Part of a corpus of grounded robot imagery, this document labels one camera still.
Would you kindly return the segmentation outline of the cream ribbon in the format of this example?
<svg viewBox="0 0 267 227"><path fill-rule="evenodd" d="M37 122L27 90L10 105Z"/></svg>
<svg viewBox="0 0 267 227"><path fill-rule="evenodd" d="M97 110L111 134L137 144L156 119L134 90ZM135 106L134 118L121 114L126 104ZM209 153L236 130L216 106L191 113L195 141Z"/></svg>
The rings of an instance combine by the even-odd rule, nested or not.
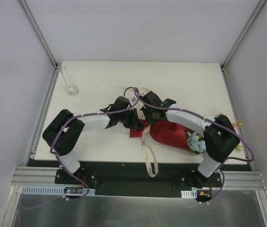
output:
<svg viewBox="0 0 267 227"><path fill-rule="evenodd" d="M121 86L121 85L114 85L112 87L116 88L116 89L123 90L123 96L125 96L126 91L128 91L128 90L133 91L134 90L134 88L132 88L132 87L126 87L126 86ZM138 89L139 89L140 93L150 91L146 87L140 87ZM140 101L138 101L137 107L138 108L141 107ZM141 112L141 110L138 110L138 117L141 117L140 121L145 120L145 117L144 117L143 113ZM145 161L146 170L147 170L148 175L150 177L155 177L158 174L158 169L159 169L158 168L158 162L157 162L157 159L155 157L153 150L146 144L146 137L147 137L147 135L150 135L150 129L151 129L151 126L143 126L142 134L141 134L141 150L143 153L143 157L144 157L144 161ZM154 168L151 165L152 162L150 160L150 156L152 156Z"/></svg>

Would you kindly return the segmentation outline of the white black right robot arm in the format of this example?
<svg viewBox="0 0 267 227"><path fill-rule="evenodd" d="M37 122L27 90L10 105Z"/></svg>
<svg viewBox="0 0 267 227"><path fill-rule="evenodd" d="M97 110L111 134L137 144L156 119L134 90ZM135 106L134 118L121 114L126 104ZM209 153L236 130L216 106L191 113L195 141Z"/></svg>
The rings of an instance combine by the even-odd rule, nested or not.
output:
<svg viewBox="0 0 267 227"><path fill-rule="evenodd" d="M137 99L143 104L141 111L149 125L160 121L177 123L185 126L203 137L206 154L197 170L185 177L186 183L198 189L209 184L212 174L229 157L239 145L241 139L227 116L205 117L172 99L161 100L154 92L140 95L134 91Z"/></svg>

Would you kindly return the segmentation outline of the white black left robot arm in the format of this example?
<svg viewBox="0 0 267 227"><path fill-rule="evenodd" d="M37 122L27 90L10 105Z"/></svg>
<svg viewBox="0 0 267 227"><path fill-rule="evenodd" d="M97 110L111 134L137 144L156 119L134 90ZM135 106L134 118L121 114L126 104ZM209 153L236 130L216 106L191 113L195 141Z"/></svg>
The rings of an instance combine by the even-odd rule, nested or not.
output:
<svg viewBox="0 0 267 227"><path fill-rule="evenodd" d="M118 123L122 123L128 129L140 129L142 125L135 107L137 104L136 98L120 96L113 104L97 113L74 115L68 109L58 113L44 130L42 138L50 147L50 153L57 158L70 183L77 184L82 178L79 170L80 163L74 153L81 133L95 129L108 129Z"/></svg>

